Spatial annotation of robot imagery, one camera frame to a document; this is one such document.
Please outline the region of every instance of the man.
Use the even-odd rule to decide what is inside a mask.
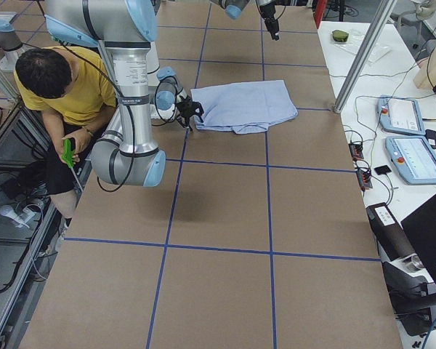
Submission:
[[[76,209],[77,196],[73,175],[62,160],[63,142],[74,138],[74,160],[84,160],[116,110],[112,85],[88,63],[106,74],[100,56],[83,47],[68,49],[28,50],[15,67],[15,80],[26,107],[41,111],[52,139],[47,155],[47,191],[65,218],[66,227]]]

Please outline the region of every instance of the person's arm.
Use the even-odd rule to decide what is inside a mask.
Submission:
[[[76,131],[68,133],[66,136],[62,137],[62,142],[66,138],[74,138],[76,143],[74,153],[78,154],[82,152],[89,145],[92,135],[110,122],[115,111],[115,107],[106,104],[102,105],[94,120],[85,125],[84,128],[77,129]]]
[[[63,137],[65,136],[65,130],[63,128],[63,117],[55,109],[49,108],[42,111],[42,120],[44,121],[44,126],[49,133],[50,139],[52,140],[55,151],[60,156],[63,155]]]

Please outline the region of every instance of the screwdriver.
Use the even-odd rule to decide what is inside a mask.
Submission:
[[[74,144],[74,138],[67,138],[63,141],[63,155],[62,155],[62,159],[63,161],[68,165],[68,167],[71,170],[71,173],[73,173],[74,179],[76,180],[76,182],[78,183],[79,188],[81,189],[81,192],[83,191],[82,189],[82,185],[79,182],[78,176],[76,176],[76,173],[74,172],[74,160],[73,160],[73,155],[74,155],[74,149],[75,148],[75,144]]]

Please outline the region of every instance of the towel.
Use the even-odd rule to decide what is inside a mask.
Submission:
[[[191,89],[191,93],[203,107],[203,122],[195,116],[197,129],[265,132],[298,114],[283,80],[238,82]]]

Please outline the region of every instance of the white towel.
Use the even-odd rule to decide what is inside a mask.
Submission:
[[[297,116],[283,80],[238,82],[191,92],[193,100],[203,107],[203,123],[195,116],[197,129],[238,134],[265,132],[268,127]]]

